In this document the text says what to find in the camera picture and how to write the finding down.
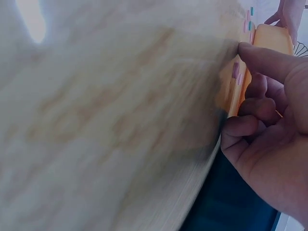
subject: pink sticky note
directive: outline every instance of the pink sticky note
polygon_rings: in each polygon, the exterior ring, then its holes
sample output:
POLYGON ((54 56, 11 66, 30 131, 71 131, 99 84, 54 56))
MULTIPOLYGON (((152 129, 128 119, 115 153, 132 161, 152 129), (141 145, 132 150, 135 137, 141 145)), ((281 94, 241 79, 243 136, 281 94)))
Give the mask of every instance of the pink sticky note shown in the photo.
POLYGON ((235 62, 233 64, 232 78, 236 79, 237 76, 239 75, 239 71, 240 71, 240 64, 239 62, 235 62))
POLYGON ((253 42, 254 42, 254 34, 250 33, 250 43, 253 43, 253 42))
POLYGON ((243 83, 243 78, 244 78, 243 75, 239 74, 236 79, 236 84, 241 85, 243 83))
POLYGON ((244 33, 246 33, 248 30, 248 22, 247 20, 244 21, 244 33))
POLYGON ((250 21, 251 17, 250 17, 250 10, 247 11, 247 21, 250 21))

